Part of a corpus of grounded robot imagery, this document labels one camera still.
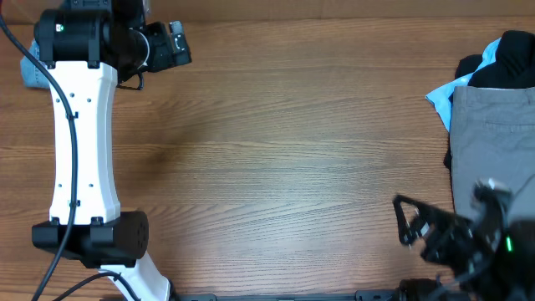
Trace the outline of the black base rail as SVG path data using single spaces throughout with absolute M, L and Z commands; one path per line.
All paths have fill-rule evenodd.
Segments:
M 398 301 L 398 293 L 391 289 L 358 290 L 355 293 L 274 294 L 247 296 L 216 296 L 206 294 L 172 293 L 172 301 Z

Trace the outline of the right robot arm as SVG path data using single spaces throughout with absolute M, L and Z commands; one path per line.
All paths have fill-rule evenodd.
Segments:
M 399 300 L 532 300 L 534 298 L 534 221 L 512 222 L 508 213 L 519 194 L 488 178 L 473 187 L 475 220 L 398 195 L 392 203 L 400 243 L 423 239 L 420 255 L 447 266 L 454 281 L 405 281 Z

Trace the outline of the blue denim jeans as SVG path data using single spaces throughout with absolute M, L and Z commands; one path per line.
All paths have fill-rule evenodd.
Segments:
M 35 40 L 32 41 L 28 52 L 39 59 L 39 46 Z M 20 61 L 23 84 L 30 89 L 49 89 L 49 82 L 43 73 L 26 57 Z

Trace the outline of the light blue cloth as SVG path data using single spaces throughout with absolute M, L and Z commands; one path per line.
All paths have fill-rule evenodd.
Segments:
M 500 42 L 501 39 L 498 38 L 489 43 L 482 54 L 469 56 L 468 62 L 460 75 L 456 75 L 453 81 L 432 90 L 425 96 L 425 99 L 434 106 L 447 131 L 450 131 L 451 128 L 452 95 L 455 88 L 457 86 L 467 86 L 475 72 L 496 62 L 496 52 Z

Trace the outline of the grey shorts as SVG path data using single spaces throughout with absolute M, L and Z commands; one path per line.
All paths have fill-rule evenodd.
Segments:
M 476 219 L 478 180 L 513 193 L 508 220 L 534 217 L 534 89 L 458 86 L 450 127 L 452 194 L 457 214 Z

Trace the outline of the black garment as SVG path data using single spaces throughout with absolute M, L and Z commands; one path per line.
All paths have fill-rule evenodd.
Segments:
M 534 34 L 508 30 L 497 43 L 495 62 L 478 68 L 482 54 L 472 54 L 460 60 L 455 79 L 472 74 L 469 86 L 477 88 L 527 89 L 534 87 Z

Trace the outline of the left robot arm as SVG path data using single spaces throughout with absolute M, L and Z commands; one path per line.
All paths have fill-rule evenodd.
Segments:
M 55 188 L 32 241 L 108 278 L 128 300 L 174 300 L 172 282 L 147 251 L 148 218 L 122 210 L 113 172 L 115 91 L 191 62 L 182 24 L 147 23 L 148 8 L 145 1 L 69 1 L 43 11 L 35 25 L 51 78 Z

